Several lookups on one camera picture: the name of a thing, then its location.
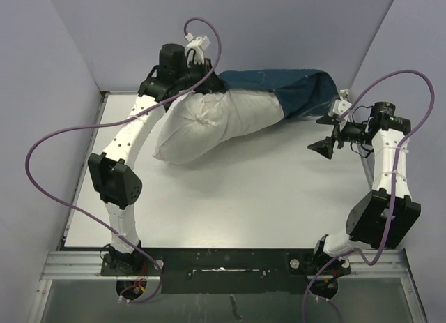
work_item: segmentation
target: blue cloth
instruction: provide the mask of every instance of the blue cloth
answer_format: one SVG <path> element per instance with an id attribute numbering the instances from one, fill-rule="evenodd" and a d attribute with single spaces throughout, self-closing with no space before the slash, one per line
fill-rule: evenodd
<path id="1" fill-rule="evenodd" d="M 226 89 L 273 92 L 284 117 L 323 116 L 337 88 L 322 70 L 227 70 L 218 76 Z"/>

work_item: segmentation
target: glass panel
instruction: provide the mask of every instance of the glass panel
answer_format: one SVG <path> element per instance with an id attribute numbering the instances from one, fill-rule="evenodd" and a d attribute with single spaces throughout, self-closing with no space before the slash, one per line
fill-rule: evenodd
<path id="1" fill-rule="evenodd" d="M 160 295 L 143 305 L 117 303 L 114 280 L 55 280 L 43 323 L 301 322 L 302 295 Z M 398 278 L 339 280 L 334 302 L 344 322 L 413 322 Z M 334 308 L 309 297 L 307 322 L 341 322 Z"/>

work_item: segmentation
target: white table surface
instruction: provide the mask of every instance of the white table surface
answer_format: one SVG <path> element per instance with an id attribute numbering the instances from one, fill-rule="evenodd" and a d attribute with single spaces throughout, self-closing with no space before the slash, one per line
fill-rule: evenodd
<path id="1" fill-rule="evenodd" d="M 135 95 L 108 96 L 102 123 L 125 118 Z M 313 119 L 286 120 L 222 143 L 187 165 L 152 157 L 158 122 L 142 147 L 135 173 L 143 181 L 136 203 L 137 231 L 144 247 L 313 248 L 341 230 L 368 192 L 360 157 L 350 148 L 327 160 L 307 149 L 331 133 Z M 98 131 L 100 153 L 119 127 Z M 108 222 L 107 211 L 87 171 L 77 205 Z M 74 212 L 66 247 L 102 247 L 111 234 Z"/>

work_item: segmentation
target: screw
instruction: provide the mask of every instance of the screw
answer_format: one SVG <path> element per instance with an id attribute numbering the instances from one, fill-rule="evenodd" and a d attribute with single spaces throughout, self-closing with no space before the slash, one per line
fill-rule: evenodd
<path id="1" fill-rule="evenodd" d="M 290 266 L 291 266 L 292 269 L 298 269 L 299 268 L 299 260 L 292 259 L 290 261 Z"/>
<path id="2" fill-rule="evenodd" d="M 156 259 L 156 263 L 158 264 L 158 266 L 162 269 L 162 267 L 164 266 L 164 262 L 161 260 L 161 259 Z"/>

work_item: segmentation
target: white wall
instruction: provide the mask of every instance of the white wall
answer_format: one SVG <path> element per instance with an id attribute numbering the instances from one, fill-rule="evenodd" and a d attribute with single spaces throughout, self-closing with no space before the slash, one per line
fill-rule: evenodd
<path id="1" fill-rule="evenodd" d="M 393 0 L 52 1 L 101 90 L 134 91 L 191 16 L 221 33 L 219 71 L 320 68 L 349 87 Z"/>
<path id="2" fill-rule="evenodd" d="M 55 129 L 92 122 L 100 94 L 50 0 L 0 0 L 0 322 L 26 321 L 47 251 L 68 211 L 27 181 L 28 148 Z M 38 150 L 44 187 L 71 199 L 89 132 Z"/>
<path id="3" fill-rule="evenodd" d="M 415 282 L 430 323 L 446 322 L 446 0 L 395 0 L 353 83 L 358 95 L 375 79 L 402 68 L 431 78 L 436 105 L 426 125 L 411 139 L 409 188 L 422 215 L 405 240 Z M 388 100 L 399 116 L 415 125 L 424 115 L 429 92 L 413 75 L 387 80 L 364 100 Z"/>

